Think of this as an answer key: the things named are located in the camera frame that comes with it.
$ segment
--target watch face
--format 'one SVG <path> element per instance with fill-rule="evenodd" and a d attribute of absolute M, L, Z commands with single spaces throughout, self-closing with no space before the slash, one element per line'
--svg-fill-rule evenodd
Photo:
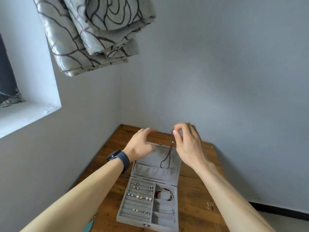
<path fill-rule="evenodd" d="M 121 150 L 113 151 L 112 153 L 110 153 L 110 154 L 106 157 L 106 160 L 112 160 L 112 159 L 114 159 L 115 156 L 118 155 L 119 152 L 121 152 Z"/>

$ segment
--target window sill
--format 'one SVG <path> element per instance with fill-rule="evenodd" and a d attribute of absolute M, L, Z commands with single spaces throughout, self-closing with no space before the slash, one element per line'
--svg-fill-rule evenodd
<path fill-rule="evenodd" d="M 0 138 L 47 116 L 60 106 L 23 102 L 0 109 Z"/>

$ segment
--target watch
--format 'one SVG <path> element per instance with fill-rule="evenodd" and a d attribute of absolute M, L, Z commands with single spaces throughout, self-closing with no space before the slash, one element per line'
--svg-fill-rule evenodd
<path fill-rule="evenodd" d="M 106 160 L 110 161 L 110 160 L 113 160 L 115 158 L 118 158 L 118 159 L 120 159 L 122 161 L 124 169 L 123 169 L 121 174 L 123 174 L 129 168 L 130 160 L 129 160 L 128 156 L 124 152 L 122 152 L 121 150 L 114 151 L 114 152 L 110 153 L 106 157 Z"/>

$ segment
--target wood grain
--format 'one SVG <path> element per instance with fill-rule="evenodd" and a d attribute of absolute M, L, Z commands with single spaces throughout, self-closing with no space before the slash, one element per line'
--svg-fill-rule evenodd
<path fill-rule="evenodd" d="M 75 185 L 79 184 L 91 173 L 106 164 L 107 161 L 105 158 L 113 151 L 122 150 L 138 130 L 140 130 L 138 127 L 120 125 L 99 150 L 85 171 L 80 175 Z M 169 146 L 171 135 L 159 132 L 151 133 L 147 137 L 147 141 Z M 209 160 L 212 161 L 220 173 L 224 175 L 213 144 L 203 142 L 203 145 Z M 116 222 L 117 212 L 130 178 L 131 169 L 132 164 L 130 168 L 118 178 L 100 205 L 91 232 L 152 231 L 146 228 Z M 208 209 L 207 203 L 214 206 L 213 208 L 210 207 L 212 210 Z M 181 164 L 178 182 L 178 206 L 180 231 L 229 232 L 203 182 L 198 175 L 184 163 Z"/>

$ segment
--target jewelry box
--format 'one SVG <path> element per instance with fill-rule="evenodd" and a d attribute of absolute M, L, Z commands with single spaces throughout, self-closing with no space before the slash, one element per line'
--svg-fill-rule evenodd
<path fill-rule="evenodd" d="M 156 151 L 134 161 L 117 221 L 160 232 L 179 232 L 177 185 L 181 159 L 176 148 L 169 157 L 170 147 L 149 144 L 156 145 Z"/>

